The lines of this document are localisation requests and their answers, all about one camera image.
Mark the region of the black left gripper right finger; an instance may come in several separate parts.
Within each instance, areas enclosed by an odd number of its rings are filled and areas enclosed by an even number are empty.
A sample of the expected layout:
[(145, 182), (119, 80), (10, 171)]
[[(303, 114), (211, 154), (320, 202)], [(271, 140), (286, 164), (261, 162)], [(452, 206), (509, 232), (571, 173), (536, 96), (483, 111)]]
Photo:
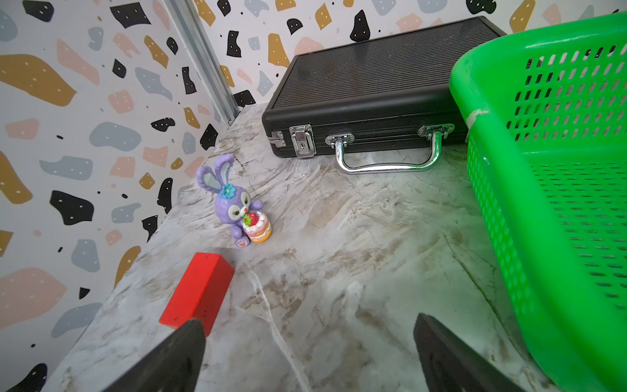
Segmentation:
[(418, 315), (413, 336), (430, 391), (522, 390), (430, 315)]

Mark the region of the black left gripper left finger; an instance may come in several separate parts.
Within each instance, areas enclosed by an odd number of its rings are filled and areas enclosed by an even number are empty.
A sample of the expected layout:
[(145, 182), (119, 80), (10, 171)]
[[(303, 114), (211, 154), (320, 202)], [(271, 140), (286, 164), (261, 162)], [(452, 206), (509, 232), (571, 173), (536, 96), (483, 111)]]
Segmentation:
[(107, 391), (194, 391), (206, 337), (202, 323), (191, 319), (141, 361), (109, 385)]

